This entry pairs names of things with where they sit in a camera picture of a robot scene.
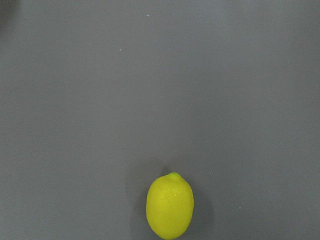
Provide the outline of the yellow lemon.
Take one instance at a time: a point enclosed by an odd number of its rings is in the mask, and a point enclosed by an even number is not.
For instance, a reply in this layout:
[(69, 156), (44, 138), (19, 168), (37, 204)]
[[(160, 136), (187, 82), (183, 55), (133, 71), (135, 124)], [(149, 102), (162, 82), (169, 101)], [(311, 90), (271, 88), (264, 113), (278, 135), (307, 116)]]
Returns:
[(146, 196), (146, 219), (163, 240), (174, 240), (188, 229), (194, 211), (191, 186), (177, 172), (157, 178)]

